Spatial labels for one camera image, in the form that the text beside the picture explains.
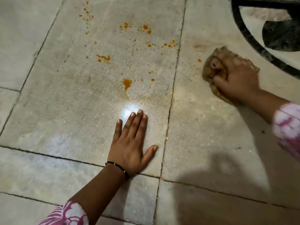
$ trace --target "pink floral sleeve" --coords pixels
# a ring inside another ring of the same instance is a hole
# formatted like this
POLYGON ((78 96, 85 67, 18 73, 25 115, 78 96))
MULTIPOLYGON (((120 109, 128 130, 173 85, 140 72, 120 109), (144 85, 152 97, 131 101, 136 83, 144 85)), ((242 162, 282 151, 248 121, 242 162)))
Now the pink floral sleeve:
POLYGON ((88 225, 88 217, 79 204, 68 201, 58 206, 39 225, 88 225))
POLYGON ((279 145, 300 161, 300 105, 288 103, 276 111, 273 132, 279 145))

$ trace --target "black bead bracelet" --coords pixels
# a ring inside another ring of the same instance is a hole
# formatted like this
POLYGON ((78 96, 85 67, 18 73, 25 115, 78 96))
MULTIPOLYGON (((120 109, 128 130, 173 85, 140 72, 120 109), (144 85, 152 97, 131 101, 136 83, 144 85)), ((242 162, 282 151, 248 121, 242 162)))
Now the black bead bracelet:
POLYGON ((130 178, 130 177, 129 177, 129 174, 126 172, 126 170, 124 170, 124 168, 121 167, 119 164, 116 164, 115 162, 107 161, 107 162, 105 163, 105 166, 106 166, 108 163, 113 164, 113 165, 117 166, 118 168, 120 168, 120 169, 124 172, 124 174, 125 174, 126 181, 130 178))

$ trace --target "finger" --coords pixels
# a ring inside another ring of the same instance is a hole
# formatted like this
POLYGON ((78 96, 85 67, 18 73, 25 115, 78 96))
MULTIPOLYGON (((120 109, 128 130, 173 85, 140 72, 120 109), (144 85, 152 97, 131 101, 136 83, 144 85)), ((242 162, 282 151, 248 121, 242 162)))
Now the finger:
POLYGON ((120 138, 122 133, 122 120, 118 119, 117 124, 115 125, 115 133, 113 135, 112 141, 115 142, 117 139, 120 138))
POLYGON ((214 84, 221 89, 222 91, 226 91, 228 82, 220 76, 215 76, 213 79, 214 84))
POLYGON ((145 152, 141 160, 141 170, 145 169, 148 163, 153 159, 157 149, 158 149, 157 145, 152 145, 147 149, 147 151, 145 152))
POLYGON ((146 129, 147 129, 147 123, 148 123, 148 117, 147 117, 147 115, 143 115, 139 129, 137 130, 137 134, 135 136, 135 138, 139 141, 140 145, 143 145, 143 143, 144 143, 146 129))
POLYGON ((141 119, 144 115, 144 112, 143 110, 139 109, 139 111, 137 112, 137 115, 135 116, 131 126, 130 126, 130 129, 129 129, 129 132, 128 132, 128 136, 131 137, 131 138, 135 138, 135 135, 137 134, 137 130, 140 126, 140 123, 141 123, 141 119))
POLYGON ((126 124, 124 125, 124 128, 122 130, 122 134, 121 134, 122 138, 125 138, 128 135, 128 132, 129 132, 130 126, 134 120, 134 117, 135 117, 135 113, 132 112, 130 114, 129 118, 127 119, 126 124))

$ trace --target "left hand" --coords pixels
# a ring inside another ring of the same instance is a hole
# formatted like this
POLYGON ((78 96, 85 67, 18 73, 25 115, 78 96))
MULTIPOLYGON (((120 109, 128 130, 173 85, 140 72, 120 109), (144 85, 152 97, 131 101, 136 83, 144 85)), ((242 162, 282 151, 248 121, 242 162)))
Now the left hand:
POLYGON ((147 115, 140 109, 137 114, 130 114, 123 130, 121 119, 118 119, 115 127, 107 161, 123 167, 130 177, 142 171, 158 149, 157 145, 152 145, 143 155, 147 121, 147 115))

